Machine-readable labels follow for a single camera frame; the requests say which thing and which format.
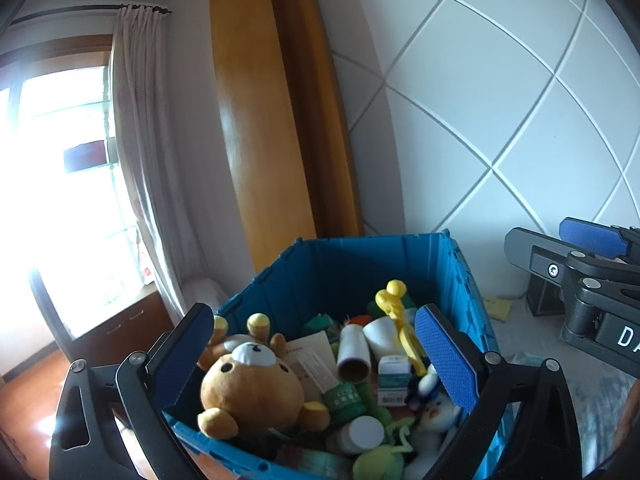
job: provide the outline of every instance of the bear face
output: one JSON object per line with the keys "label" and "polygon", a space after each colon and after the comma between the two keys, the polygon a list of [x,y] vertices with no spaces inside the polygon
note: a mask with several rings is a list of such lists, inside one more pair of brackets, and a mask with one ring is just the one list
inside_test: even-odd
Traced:
{"label": "bear face", "polygon": [[235,419],[239,431],[288,431],[304,403],[300,381],[265,345],[247,342],[222,356],[202,381],[205,410],[219,408]]}

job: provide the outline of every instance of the white curtain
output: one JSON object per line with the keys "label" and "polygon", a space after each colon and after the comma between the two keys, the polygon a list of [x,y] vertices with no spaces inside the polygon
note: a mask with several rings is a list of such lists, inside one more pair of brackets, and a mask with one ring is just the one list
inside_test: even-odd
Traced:
{"label": "white curtain", "polygon": [[127,192],[156,272],[158,290],[177,323],[196,299],[216,309],[226,296],[210,270],[188,217],[174,157],[164,78],[165,14],[119,10],[111,52],[116,143]]}

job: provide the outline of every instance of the yellow plastic toy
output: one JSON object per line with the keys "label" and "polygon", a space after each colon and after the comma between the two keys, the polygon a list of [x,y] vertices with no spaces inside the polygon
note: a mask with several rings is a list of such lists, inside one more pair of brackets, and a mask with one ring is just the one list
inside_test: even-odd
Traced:
{"label": "yellow plastic toy", "polygon": [[401,298],[406,294],[406,285],[400,280],[391,280],[386,284],[386,289],[379,290],[376,294],[376,304],[394,322],[400,343],[404,348],[409,361],[414,366],[418,377],[427,374],[427,368],[422,362],[423,357],[427,357],[420,341],[414,332],[414,327],[408,322],[404,314]]}

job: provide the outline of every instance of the white cup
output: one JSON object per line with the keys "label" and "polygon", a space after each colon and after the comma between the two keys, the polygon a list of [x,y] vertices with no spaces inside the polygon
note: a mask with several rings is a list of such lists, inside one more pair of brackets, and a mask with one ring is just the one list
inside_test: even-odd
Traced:
{"label": "white cup", "polygon": [[369,415],[359,416],[326,440],[327,451],[334,454],[360,455],[378,447],[385,439],[385,428]]}
{"label": "white cup", "polygon": [[377,361],[388,355],[406,355],[400,344],[398,330],[389,316],[368,323],[363,332]]}

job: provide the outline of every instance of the yellow paper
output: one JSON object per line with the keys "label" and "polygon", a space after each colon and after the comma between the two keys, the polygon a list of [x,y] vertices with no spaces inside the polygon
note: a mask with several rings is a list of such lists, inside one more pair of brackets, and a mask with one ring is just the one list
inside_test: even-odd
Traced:
{"label": "yellow paper", "polygon": [[484,307],[489,317],[498,321],[507,321],[511,309],[511,300],[501,300],[500,298],[482,298]]}

